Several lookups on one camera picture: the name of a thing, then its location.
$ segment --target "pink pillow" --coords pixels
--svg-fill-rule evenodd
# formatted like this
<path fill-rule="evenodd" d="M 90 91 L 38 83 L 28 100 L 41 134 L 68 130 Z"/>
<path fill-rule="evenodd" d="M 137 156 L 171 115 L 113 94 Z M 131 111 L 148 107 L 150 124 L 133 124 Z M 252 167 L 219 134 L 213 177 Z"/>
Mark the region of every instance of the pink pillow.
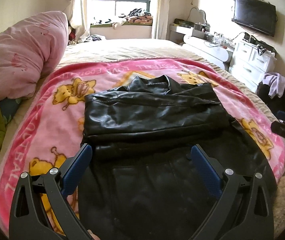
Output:
<path fill-rule="evenodd" d="M 0 33 L 0 100 L 31 97 L 38 80 L 60 62 L 68 43 L 63 12 L 26 18 Z"/>

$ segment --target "television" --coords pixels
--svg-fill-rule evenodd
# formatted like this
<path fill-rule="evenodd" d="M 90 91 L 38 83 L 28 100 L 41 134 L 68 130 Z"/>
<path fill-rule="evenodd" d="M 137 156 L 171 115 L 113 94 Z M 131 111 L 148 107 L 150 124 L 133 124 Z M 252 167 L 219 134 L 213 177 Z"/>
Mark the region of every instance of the television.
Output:
<path fill-rule="evenodd" d="M 235 0 L 233 22 L 274 37 L 276 31 L 276 7 L 260 0 Z"/>

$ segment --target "pink bedding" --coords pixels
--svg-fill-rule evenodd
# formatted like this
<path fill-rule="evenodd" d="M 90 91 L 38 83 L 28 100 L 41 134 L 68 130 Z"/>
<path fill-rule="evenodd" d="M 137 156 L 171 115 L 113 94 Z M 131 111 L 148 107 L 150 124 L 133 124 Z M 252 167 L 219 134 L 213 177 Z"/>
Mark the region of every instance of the pink bedding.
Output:
<path fill-rule="evenodd" d="M 0 33 L 0 100 L 31 97 L 38 80 L 60 62 L 68 43 L 63 12 L 24 19 Z"/>
<path fill-rule="evenodd" d="M 0 165 L 0 226 L 4 232 L 8 232 L 11 201 L 20 174 L 46 173 L 79 150 L 85 95 L 127 85 L 137 75 L 150 79 L 164 74 L 180 83 L 210 82 L 224 108 L 257 143 L 279 180 L 285 165 L 283 139 L 271 132 L 268 118 L 235 85 L 209 66 L 187 59 L 68 65 L 46 79 Z M 55 231 L 62 233 L 45 195 L 42 200 Z M 77 214 L 77 193 L 68 201 Z"/>

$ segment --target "window sill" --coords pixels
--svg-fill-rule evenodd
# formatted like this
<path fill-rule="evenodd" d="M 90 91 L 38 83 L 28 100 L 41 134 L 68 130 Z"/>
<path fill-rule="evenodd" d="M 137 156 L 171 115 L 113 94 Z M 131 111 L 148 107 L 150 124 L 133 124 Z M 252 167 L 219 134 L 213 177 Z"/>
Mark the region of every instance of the window sill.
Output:
<path fill-rule="evenodd" d="M 124 23 L 123 25 L 138 25 L 138 26 L 152 26 L 152 23 L 150 24 L 139 24 L 139 23 Z M 112 23 L 105 23 L 105 24 L 92 24 L 90 28 L 105 28 L 105 27 L 113 27 Z"/>

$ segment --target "lavender towel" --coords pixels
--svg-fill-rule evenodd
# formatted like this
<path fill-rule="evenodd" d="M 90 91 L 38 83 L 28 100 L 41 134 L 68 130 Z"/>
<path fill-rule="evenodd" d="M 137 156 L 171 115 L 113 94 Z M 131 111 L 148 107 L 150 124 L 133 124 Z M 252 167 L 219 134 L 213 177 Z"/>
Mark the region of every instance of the lavender towel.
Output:
<path fill-rule="evenodd" d="M 284 94 L 285 77 L 283 77 L 279 73 L 266 73 L 262 79 L 262 83 L 270 86 L 268 95 L 271 99 L 273 99 L 275 95 L 277 95 L 278 97 L 282 97 L 282 95 Z"/>

